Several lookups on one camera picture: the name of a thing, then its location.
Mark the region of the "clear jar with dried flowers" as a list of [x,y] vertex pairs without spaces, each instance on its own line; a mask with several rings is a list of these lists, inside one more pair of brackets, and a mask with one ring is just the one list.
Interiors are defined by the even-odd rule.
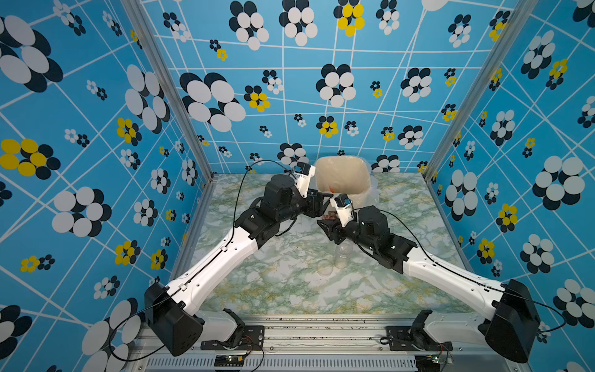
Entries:
[[337,269],[344,269],[350,264],[353,248],[350,245],[340,245],[336,248],[334,266]]

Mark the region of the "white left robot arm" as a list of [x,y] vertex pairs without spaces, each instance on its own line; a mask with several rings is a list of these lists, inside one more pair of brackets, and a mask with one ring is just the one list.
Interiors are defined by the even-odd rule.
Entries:
[[196,343],[215,341],[227,348],[240,345],[246,327],[233,311],[201,310],[211,292],[244,260],[280,234],[280,225],[299,215],[324,215],[332,194],[309,186],[310,178],[275,175],[263,196],[235,218],[231,230],[195,266],[167,285],[145,292],[147,324],[170,354],[181,356]]

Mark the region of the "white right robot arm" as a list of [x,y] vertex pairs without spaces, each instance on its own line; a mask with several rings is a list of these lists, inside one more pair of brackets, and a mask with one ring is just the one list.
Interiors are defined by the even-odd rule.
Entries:
[[317,224],[335,244],[349,240],[382,267],[424,281],[472,308],[455,316],[421,312],[416,328],[426,339],[485,345],[509,361],[528,362],[541,319],[520,281],[481,277],[428,253],[420,243],[391,232],[387,216],[374,206],[346,223],[322,219]]

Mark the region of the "right green circuit board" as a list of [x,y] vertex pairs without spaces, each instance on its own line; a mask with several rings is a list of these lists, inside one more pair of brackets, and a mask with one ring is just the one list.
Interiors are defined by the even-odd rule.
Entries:
[[418,372],[440,372],[444,371],[449,363],[449,358],[446,356],[416,356],[416,367]]

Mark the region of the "green circuit board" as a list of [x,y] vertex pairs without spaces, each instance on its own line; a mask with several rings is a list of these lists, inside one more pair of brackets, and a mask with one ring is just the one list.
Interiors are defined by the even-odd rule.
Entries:
[[449,363],[449,358],[446,356],[416,356],[416,367],[418,372],[440,372],[444,371]]
[[242,369],[246,361],[245,355],[217,355],[215,357],[215,368],[235,368]]

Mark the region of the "left green circuit board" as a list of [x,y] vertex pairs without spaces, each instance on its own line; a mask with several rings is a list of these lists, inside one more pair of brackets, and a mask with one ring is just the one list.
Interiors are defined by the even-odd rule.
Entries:
[[217,355],[215,357],[215,368],[235,368],[242,369],[246,361],[245,355]]

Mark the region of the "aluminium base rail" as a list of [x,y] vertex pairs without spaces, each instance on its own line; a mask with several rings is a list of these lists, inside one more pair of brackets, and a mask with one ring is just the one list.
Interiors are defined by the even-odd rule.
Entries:
[[215,368],[217,355],[241,351],[201,350],[195,344],[171,356],[144,328],[126,371],[418,371],[416,356],[448,357],[444,371],[529,371],[527,364],[505,360],[474,344],[452,343],[445,353],[391,351],[381,345],[388,326],[407,326],[412,316],[247,316],[247,325],[265,327],[261,350],[248,353],[242,369]]

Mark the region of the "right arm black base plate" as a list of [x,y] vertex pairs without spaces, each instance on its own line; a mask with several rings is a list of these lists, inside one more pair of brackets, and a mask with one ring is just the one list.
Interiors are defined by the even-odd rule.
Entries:
[[399,325],[388,326],[385,330],[386,335],[381,337],[380,343],[389,346],[391,351],[445,353],[453,350],[451,342],[438,343],[424,330]]

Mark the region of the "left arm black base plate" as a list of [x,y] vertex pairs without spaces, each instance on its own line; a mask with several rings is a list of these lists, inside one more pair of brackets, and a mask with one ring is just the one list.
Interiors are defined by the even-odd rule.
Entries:
[[265,336],[263,325],[241,325],[229,339],[201,342],[201,350],[261,350]]

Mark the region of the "aluminium frame post left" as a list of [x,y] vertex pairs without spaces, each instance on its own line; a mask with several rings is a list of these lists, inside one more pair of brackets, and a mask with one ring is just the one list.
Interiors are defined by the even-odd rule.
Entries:
[[193,155],[195,155],[198,166],[206,178],[206,184],[212,183],[212,169],[207,161],[204,151],[201,148],[201,144],[198,142],[197,133],[195,133],[195,129],[191,123],[189,115],[184,108],[181,97],[177,93],[174,80],[168,71],[166,62],[158,47],[157,39],[151,32],[149,19],[144,15],[141,2],[123,0],[122,6],[130,18],[133,28],[138,33],[141,41],[143,42],[143,48],[145,50],[147,59],[150,62],[150,65],[153,68],[161,87],[164,90],[164,94],[170,104],[173,114],[175,114],[176,119],[178,120],[181,131],[190,149],[192,150]]

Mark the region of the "aluminium frame post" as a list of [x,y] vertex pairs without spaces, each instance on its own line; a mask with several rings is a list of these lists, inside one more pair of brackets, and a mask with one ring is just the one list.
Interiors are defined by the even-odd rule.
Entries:
[[508,23],[507,29],[503,32],[499,40],[492,48],[474,83],[471,85],[468,93],[466,94],[456,118],[449,126],[441,142],[439,143],[437,150],[429,162],[429,167],[424,175],[427,185],[431,184],[431,179],[435,172],[437,172],[439,165],[446,158],[452,141],[454,140],[455,136],[462,131],[466,121],[469,119],[485,89],[487,88],[489,80],[491,80],[491,77],[500,67],[509,50],[514,45],[514,42],[517,40],[518,35],[522,31],[525,23],[527,23],[528,18],[537,6],[538,2],[538,0],[519,1],[517,6],[513,9],[511,20]]
[[161,87],[164,90],[164,94],[170,104],[173,114],[175,114],[176,119],[178,120],[181,131],[190,149],[192,150],[193,155],[195,155],[198,166],[206,178],[206,184],[212,183],[212,169],[207,161],[204,151],[201,148],[201,144],[198,142],[197,133],[195,133],[195,129],[191,123],[189,115],[184,108],[181,97],[177,93],[174,80],[168,71],[166,62],[158,47],[157,39],[151,32],[149,19],[144,15],[141,2],[123,0],[122,6],[130,18],[133,28],[138,33],[141,41],[143,42],[143,48],[145,50],[147,59],[150,62],[150,65],[153,68]]

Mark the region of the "aluminium frame post right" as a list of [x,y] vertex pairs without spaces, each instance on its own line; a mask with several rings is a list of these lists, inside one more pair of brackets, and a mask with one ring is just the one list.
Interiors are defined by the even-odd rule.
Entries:
[[527,23],[528,18],[537,6],[538,2],[538,0],[519,1],[517,6],[513,9],[511,20],[508,23],[507,29],[503,32],[499,40],[492,48],[474,83],[471,85],[468,93],[466,94],[456,118],[449,126],[441,142],[439,143],[437,150],[429,162],[429,167],[424,175],[427,185],[431,184],[431,179],[435,172],[437,172],[439,165],[446,158],[452,141],[454,140],[455,136],[462,131],[466,121],[469,119],[485,89],[487,88],[489,80],[491,80],[491,77],[500,67],[509,50],[514,45],[514,42],[517,40],[518,35],[522,31],[525,23]]

